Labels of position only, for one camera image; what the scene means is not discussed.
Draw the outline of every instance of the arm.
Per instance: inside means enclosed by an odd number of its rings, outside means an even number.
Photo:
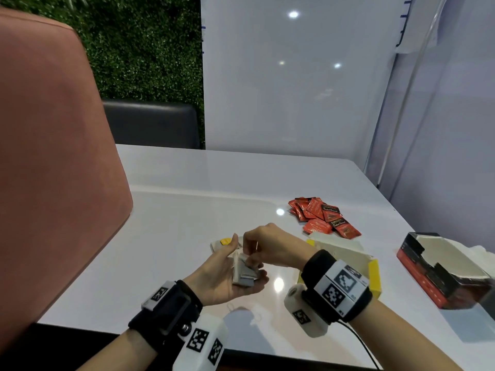
[[[268,282],[266,271],[261,270],[261,278],[256,280],[254,286],[244,288],[232,285],[233,262],[228,256],[237,246],[238,237],[234,234],[229,245],[211,255],[183,280],[204,306],[218,305],[243,295],[258,293]],[[157,355],[139,332],[127,330],[78,371],[144,371]]]
[[[302,271],[316,251],[275,224],[244,234],[244,253],[250,255],[247,263],[252,265],[264,262]],[[375,299],[349,324],[386,371],[462,371],[430,340]]]

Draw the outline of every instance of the whiteboard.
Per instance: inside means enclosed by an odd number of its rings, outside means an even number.
[[[364,168],[404,0],[201,0],[207,149]]]

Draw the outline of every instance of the artificial grass wall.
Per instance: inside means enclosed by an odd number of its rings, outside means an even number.
[[[102,98],[192,104],[204,147],[200,0],[0,0],[70,25]]]

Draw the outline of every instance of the qr code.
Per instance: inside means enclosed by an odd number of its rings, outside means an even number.
[[[161,288],[158,289],[158,292],[154,293],[151,300],[158,302],[161,297],[167,292],[168,288],[162,286]]]
[[[215,338],[215,342],[213,343],[213,347],[210,350],[210,354],[208,355],[208,359],[210,362],[215,365],[216,361],[218,360],[218,357],[220,356],[220,352],[222,351],[223,345],[222,343],[218,340],[218,338]]]
[[[339,274],[334,278],[334,281],[346,293],[349,293],[354,287],[354,285],[356,285],[356,279],[344,270],[339,272]]]
[[[310,323],[311,322],[311,319],[306,315],[306,313],[302,310],[297,310],[297,311],[294,311],[292,313],[292,315],[294,315],[294,317],[297,319],[297,321],[299,322],[299,324],[303,325],[303,324],[306,324],[306,323]]]
[[[343,293],[332,283],[323,292],[323,298],[325,298],[330,305],[336,309],[343,301],[345,296]]]
[[[193,335],[191,336],[191,339],[189,340],[189,343],[187,344],[187,347],[189,349],[197,351],[198,353],[201,353],[201,350],[203,350],[203,346],[208,338],[208,335],[209,332],[196,328],[194,330]]]
[[[344,269],[347,269],[350,273],[352,273],[354,276],[356,276],[358,279],[362,277],[362,274],[360,274],[358,271],[356,271],[354,268],[351,266],[345,266]]]

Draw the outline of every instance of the wristband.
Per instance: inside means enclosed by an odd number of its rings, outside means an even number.
[[[306,263],[301,276],[308,288],[302,298],[327,324],[349,322],[373,297],[366,277],[325,250]]]
[[[202,309],[201,301],[182,281],[167,281],[141,305],[130,322],[129,328],[138,331],[145,341],[158,353],[178,349],[196,322]]]

